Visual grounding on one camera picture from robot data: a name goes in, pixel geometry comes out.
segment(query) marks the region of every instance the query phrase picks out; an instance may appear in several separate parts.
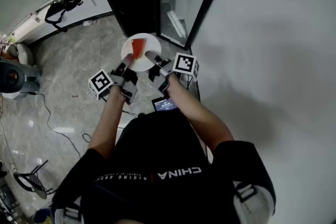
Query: gray floor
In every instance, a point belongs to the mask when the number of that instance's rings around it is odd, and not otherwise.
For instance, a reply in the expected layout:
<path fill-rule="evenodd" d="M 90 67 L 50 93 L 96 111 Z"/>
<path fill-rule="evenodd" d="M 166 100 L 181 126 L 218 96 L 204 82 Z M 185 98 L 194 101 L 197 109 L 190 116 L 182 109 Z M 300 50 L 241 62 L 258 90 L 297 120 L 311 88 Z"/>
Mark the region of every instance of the gray floor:
<path fill-rule="evenodd" d="M 90 93 L 88 78 L 101 68 L 111 71 L 121 60 L 120 51 L 126 40 L 115 17 L 110 16 L 92 26 L 77 26 L 67 33 L 57 34 L 33 48 L 36 63 L 43 70 L 39 92 L 45 95 L 46 105 L 51 110 L 49 124 L 68 135 L 81 155 L 87 148 L 81 134 L 93 133 L 104 106 L 102 100 L 96 101 Z M 162 55 L 167 58 L 173 59 L 177 52 L 185 53 L 166 41 L 160 40 L 160 43 Z M 146 72 L 138 76 L 137 96 L 131 106 L 125 105 L 124 109 L 136 114 L 150 113 L 154 111 L 151 100 L 160 94 L 151 87 Z M 39 177 L 45 187 L 56 188 L 79 157 L 66 138 L 48 129 L 48 116 L 41 95 L 3 100 L 0 158 L 7 169 L 10 167 L 6 181 L 28 216 L 48 205 L 51 197 L 42 200 L 14 181 L 4 134 L 17 171 L 30 172 L 36 165 L 49 160 Z M 126 126 L 131 119 L 132 116 L 123 113 L 120 126 Z"/>

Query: black backpack strap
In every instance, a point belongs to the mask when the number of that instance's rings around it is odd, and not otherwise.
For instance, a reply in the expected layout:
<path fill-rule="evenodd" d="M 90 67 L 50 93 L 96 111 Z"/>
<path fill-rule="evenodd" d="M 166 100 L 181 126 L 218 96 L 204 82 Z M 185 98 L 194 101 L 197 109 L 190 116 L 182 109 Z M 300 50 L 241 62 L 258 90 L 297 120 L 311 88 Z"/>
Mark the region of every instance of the black backpack strap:
<path fill-rule="evenodd" d="M 59 27 L 59 26 L 57 25 L 57 24 L 59 24 L 59 23 L 62 21 L 62 17 L 63 17 L 63 15 L 64 15 L 64 13 L 65 13 L 66 11 L 67 11 L 66 9 L 62 11 L 62 13 L 61 13 L 61 15 L 60 15 L 60 17 L 59 17 L 59 19 L 58 19 L 57 21 L 48 20 L 47 18 L 45 18 L 45 21 L 46 21 L 47 23 L 49 23 L 49 24 L 52 24 L 56 29 L 58 29 L 58 30 L 60 30 L 60 31 L 66 33 L 66 32 L 68 31 L 67 28 Z"/>

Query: black bag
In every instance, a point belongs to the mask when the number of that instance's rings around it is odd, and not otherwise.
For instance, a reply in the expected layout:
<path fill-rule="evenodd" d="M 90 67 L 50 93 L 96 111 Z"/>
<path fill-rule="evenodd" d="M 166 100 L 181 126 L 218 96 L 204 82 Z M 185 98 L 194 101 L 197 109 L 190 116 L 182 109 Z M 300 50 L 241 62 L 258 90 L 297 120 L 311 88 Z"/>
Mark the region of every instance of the black bag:
<path fill-rule="evenodd" d="M 62 32 L 67 32 L 68 29 L 59 27 L 57 24 L 59 24 L 62 21 L 62 17 L 65 12 L 72 10 L 77 5 L 80 6 L 82 3 L 83 3 L 82 0 L 58 0 L 56 2 L 53 2 L 47 11 L 45 22 L 52 24 L 53 26 L 55 26 L 58 30 Z M 62 13 L 57 21 L 48 20 L 49 17 L 51 17 L 54 14 L 59 13 L 60 11 L 62 11 Z"/>

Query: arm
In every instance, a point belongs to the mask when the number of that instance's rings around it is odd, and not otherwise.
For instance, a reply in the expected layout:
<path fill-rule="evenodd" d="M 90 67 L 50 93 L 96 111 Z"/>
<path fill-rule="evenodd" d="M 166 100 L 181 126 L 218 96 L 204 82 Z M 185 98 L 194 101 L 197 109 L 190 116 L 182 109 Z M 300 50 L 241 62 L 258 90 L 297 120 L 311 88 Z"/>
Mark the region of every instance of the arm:
<path fill-rule="evenodd" d="M 169 96 L 212 152 L 221 142 L 234 140 L 225 123 L 195 99 L 180 84 L 175 74 L 170 75 L 168 80 Z"/>
<path fill-rule="evenodd" d="M 88 148 L 98 151 L 105 159 L 109 158 L 114 148 L 124 102 L 125 97 L 121 94 L 120 87 L 113 86 L 89 143 Z"/>

